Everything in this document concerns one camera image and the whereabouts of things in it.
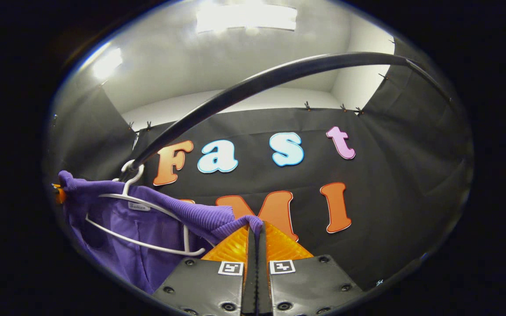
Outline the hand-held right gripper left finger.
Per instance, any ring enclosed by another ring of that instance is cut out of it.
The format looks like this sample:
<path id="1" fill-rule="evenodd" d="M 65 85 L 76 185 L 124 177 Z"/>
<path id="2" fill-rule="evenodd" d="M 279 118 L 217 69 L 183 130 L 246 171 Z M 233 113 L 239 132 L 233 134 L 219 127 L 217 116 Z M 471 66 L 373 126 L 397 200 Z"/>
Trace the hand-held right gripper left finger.
<path id="1" fill-rule="evenodd" d="M 253 316 L 256 294 L 256 236 L 243 226 L 202 258 L 181 260 L 153 298 L 185 316 Z"/>

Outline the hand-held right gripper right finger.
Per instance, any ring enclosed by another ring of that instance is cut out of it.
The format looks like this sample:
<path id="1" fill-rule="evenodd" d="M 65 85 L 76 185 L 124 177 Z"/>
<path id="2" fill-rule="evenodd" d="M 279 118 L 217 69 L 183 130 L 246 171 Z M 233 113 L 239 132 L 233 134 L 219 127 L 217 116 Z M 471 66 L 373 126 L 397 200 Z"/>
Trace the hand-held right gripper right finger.
<path id="1" fill-rule="evenodd" d="M 363 290 L 331 255 L 313 255 L 264 222 L 258 244 L 261 316 L 331 316 L 358 304 Z"/>

